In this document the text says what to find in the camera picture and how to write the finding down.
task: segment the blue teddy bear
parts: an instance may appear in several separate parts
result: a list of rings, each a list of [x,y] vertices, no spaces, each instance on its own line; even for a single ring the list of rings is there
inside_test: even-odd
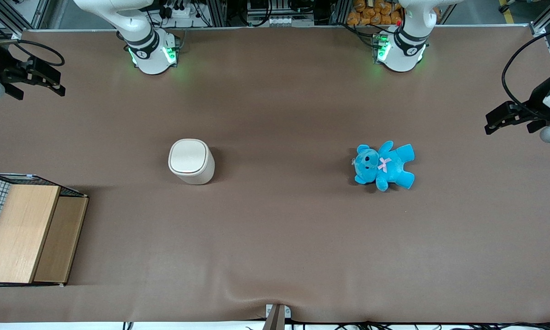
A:
[[[393,151],[391,148],[392,141],[385,142],[379,152],[366,144],[358,146],[358,156],[354,159],[356,182],[367,184],[376,181],[377,188],[382,192],[388,189],[390,182],[406,189],[411,188],[415,175],[403,170],[403,165],[415,159],[413,147],[407,144]]]

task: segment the white container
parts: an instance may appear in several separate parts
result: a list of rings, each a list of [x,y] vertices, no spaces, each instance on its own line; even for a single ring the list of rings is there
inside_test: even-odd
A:
[[[208,183],[215,168],[214,157],[203,141],[184,138],[171,147],[169,169],[189,184]]]

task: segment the table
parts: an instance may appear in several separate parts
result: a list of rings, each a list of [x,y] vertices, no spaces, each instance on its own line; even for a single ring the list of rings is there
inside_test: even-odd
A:
[[[157,77],[113,32],[25,37],[66,57],[67,96],[0,99],[0,171],[91,202],[69,285],[0,289],[0,322],[254,319],[273,302],[312,322],[550,321],[550,144],[483,129],[528,27],[436,28],[401,74],[341,28],[191,31]],[[549,75],[537,42],[507,79],[525,99]],[[187,137],[212,148],[211,184],[169,171]],[[413,188],[355,185],[355,148],[388,139],[413,144]]]

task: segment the pink bow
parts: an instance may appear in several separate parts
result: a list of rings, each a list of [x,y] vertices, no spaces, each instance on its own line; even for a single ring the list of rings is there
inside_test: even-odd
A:
[[[383,157],[381,157],[379,160],[382,163],[381,165],[379,165],[379,169],[383,170],[383,172],[386,173],[387,172],[387,163],[390,162],[391,159],[390,158],[384,159]]]

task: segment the trash can lid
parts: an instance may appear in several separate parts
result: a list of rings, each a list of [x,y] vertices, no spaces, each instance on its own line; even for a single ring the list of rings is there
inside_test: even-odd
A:
[[[169,166],[179,173],[195,173],[206,165],[207,145],[193,138],[184,138],[173,144],[169,153]]]

